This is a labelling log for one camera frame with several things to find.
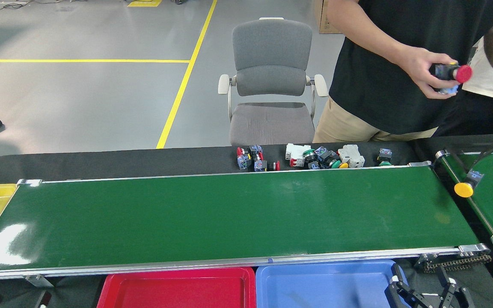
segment hand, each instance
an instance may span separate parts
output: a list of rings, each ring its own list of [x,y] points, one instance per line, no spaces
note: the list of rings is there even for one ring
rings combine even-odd
[[[431,75],[429,68],[433,63],[457,63],[447,54],[437,54],[420,47],[405,45],[397,61],[393,61],[405,71],[421,92],[430,99],[448,99],[456,94],[441,94],[433,88],[452,88],[459,85],[455,80],[440,80]]]

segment blue tray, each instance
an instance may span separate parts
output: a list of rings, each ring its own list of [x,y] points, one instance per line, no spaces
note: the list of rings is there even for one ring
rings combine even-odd
[[[256,271],[258,308],[388,308],[392,260],[271,265]]]

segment chair armrest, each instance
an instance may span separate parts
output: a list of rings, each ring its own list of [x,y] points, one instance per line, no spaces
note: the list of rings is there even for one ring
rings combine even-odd
[[[320,97],[328,96],[327,82],[321,74],[315,75],[315,89],[317,90],[317,95]]]
[[[229,75],[223,74],[218,81],[218,94],[226,95],[229,92]]]

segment yellow button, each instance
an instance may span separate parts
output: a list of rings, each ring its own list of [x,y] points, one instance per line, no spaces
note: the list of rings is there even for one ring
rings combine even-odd
[[[454,185],[454,191],[456,195],[464,198],[469,198],[473,195],[473,187],[469,183],[457,183]]]

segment black table surface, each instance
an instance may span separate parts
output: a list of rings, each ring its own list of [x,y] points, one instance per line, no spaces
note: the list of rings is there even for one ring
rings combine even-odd
[[[437,139],[444,142],[472,142],[462,138],[433,139],[430,142],[436,142]],[[493,136],[484,136],[481,140],[489,142],[493,140]],[[317,148],[322,145],[336,151],[345,144],[313,144],[312,147]],[[410,162],[434,160],[434,152],[425,153],[430,153],[433,149],[428,149],[428,145],[422,142],[364,142],[358,143],[358,147],[365,158],[365,166],[376,165],[376,157],[380,148],[392,150],[392,163],[397,166]],[[285,145],[267,145],[263,148],[265,160],[280,160],[282,170],[298,169],[285,164]],[[16,183],[19,179],[57,181],[236,172],[248,171],[238,169],[236,150],[233,147],[20,154],[0,157],[0,184]],[[436,274],[420,273],[413,269],[415,259],[403,258],[395,259],[395,261],[405,271],[411,288],[423,293],[442,292]],[[493,278],[486,267],[473,267],[464,271],[451,272],[449,275],[471,291],[477,307],[493,308]],[[49,292],[53,293],[49,307],[95,307],[104,278],[104,275],[50,278],[55,288],[49,289]],[[0,294],[4,297],[1,308],[28,307],[33,305],[41,294],[41,290],[24,280],[14,279],[0,281]]]

